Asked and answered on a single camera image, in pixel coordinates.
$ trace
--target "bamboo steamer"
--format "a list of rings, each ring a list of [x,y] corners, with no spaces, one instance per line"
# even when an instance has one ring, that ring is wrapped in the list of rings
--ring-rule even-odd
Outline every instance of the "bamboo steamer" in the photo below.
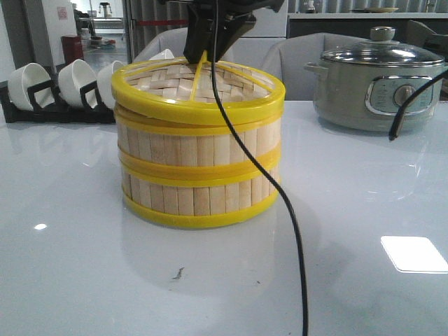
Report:
[[[241,139],[279,180],[285,89],[247,66],[216,65],[218,91]],[[124,66],[112,77],[126,204],[165,225],[212,228],[266,210],[277,191],[245,156],[215,103],[211,65],[184,57]]]

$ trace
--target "black dish rack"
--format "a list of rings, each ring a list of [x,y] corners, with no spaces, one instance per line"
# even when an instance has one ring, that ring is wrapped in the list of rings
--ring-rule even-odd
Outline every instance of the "black dish rack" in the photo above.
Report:
[[[36,102],[36,93],[50,88],[54,103],[40,106]],[[86,94],[93,91],[97,105],[92,108],[86,99]],[[115,122],[113,111],[109,109],[98,91],[97,82],[93,81],[79,89],[83,108],[74,108],[68,105],[60,97],[60,89],[53,79],[28,87],[27,94],[33,111],[17,108],[9,98],[8,82],[0,83],[0,102],[7,123],[31,122],[31,123],[101,123],[111,124]]]

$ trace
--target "gray chair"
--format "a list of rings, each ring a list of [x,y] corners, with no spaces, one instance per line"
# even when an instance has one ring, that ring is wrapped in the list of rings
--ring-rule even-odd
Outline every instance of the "gray chair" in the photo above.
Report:
[[[289,38],[273,45],[261,69],[279,78],[286,87],[286,100],[313,100],[316,75],[304,70],[308,62],[318,62],[325,50],[346,46],[364,38],[317,33]]]
[[[134,62],[149,60],[152,56],[170,49],[175,57],[183,56],[187,39],[187,28],[178,28],[158,34],[135,58]],[[222,60],[233,62],[232,47],[224,54]]]
[[[423,47],[426,39],[436,34],[430,27],[426,24],[409,20],[406,25],[406,43],[412,44],[413,46]]]

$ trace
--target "power cord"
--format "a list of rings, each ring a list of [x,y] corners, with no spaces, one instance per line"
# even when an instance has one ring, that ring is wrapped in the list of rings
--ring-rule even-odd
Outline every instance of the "power cord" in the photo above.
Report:
[[[224,106],[221,102],[221,99],[218,95],[218,88],[216,85],[216,45],[217,45],[217,36],[218,36],[218,20],[219,20],[219,12],[218,12],[218,1],[215,0],[213,3],[213,25],[212,25],[212,41],[213,48],[211,49],[211,84],[213,88],[213,95],[215,97],[216,103],[218,105],[219,111],[229,128],[232,136],[237,141],[239,147],[243,150],[244,154],[247,155],[250,161],[257,167],[257,169],[265,176],[265,178],[277,189],[281,198],[285,202],[286,207],[288,208],[288,212],[293,222],[294,233],[295,233],[295,241],[297,244],[297,256],[299,258],[299,270],[300,270],[300,285],[302,290],[302,336],[308,335],[309,328],[309,312],[308,312],[308,294],[307,294],[307,278],[305,275],[305,257],[303,253],[303,245],[302,245],[302,237],[299,230],[298,220],[295,217],[295,212],[291,201],[289,200],[286,192],[279,185],[277,181],[269,174],[268,171],[255,159],[249,149],[244,145],[244,142],[239,137],[237,131],[233,127],[230,122],[227,113],[225,112]]]

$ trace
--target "glass lid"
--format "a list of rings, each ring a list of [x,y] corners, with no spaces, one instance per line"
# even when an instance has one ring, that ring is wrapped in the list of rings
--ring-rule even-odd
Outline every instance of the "glass lid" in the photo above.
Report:
[[[370,40],[323,52],[323,60],[352,64],[370,64],[383,67],[424,67],[445,63],[435,53],[415,45],[392,41],[395,29],[374,27]]]

